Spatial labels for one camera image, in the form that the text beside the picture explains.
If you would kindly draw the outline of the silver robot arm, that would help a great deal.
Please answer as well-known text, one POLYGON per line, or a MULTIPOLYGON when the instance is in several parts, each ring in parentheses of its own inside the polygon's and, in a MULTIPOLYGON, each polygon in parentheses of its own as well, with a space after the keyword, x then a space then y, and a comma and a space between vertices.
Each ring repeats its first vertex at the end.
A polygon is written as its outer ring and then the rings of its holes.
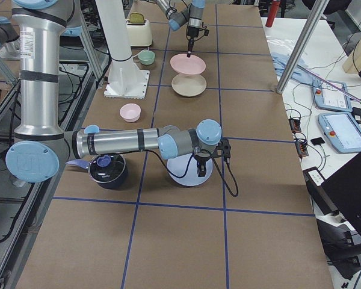
POLYGON ((37 183, 53 177, 67 161, 87 155, 159 150, 165 160, 193 154, 198 163, 224 155, 221 126, 201 121, 181 131, 175 126, 112 133, 63 131, 58 124, 60 36, 79 24, 79 1, 13 1, 20 26, 21 122, 5 163, 12 175, 37 183))
POLYGON ((182 11, 178 11, 171 1, 154 1, 164 13, 172 31, 186 25, 187 58, 191 58, 196 41, 209 35, 208 27, 203 22, 205 1, 193 0, 182 11))

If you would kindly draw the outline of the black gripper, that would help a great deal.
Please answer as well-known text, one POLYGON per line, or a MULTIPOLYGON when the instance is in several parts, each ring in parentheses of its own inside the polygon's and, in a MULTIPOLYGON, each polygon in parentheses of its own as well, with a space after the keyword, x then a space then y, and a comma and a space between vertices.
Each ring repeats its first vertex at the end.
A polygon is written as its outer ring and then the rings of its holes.
POLYGON ((207 37, 209 35, 209 30, 207 26, 202 27, 194 27, 194 26, 187 26, 186 28, 186 38, 188 40, 188 47, 187 47, 187 58, 191 57, 193 52, 194 41, 198 41, 203 37, 207 37))
POLYGON ((194 158, 197 163, 197 175, 198 177, 206 176, 206 162, 210 158, 221 158, 230 159, 231 158, 231 145, 228 138, 222 138, 217 144, 208 145, 199 141, 198 146, 196 147, 196 154, 194 158))

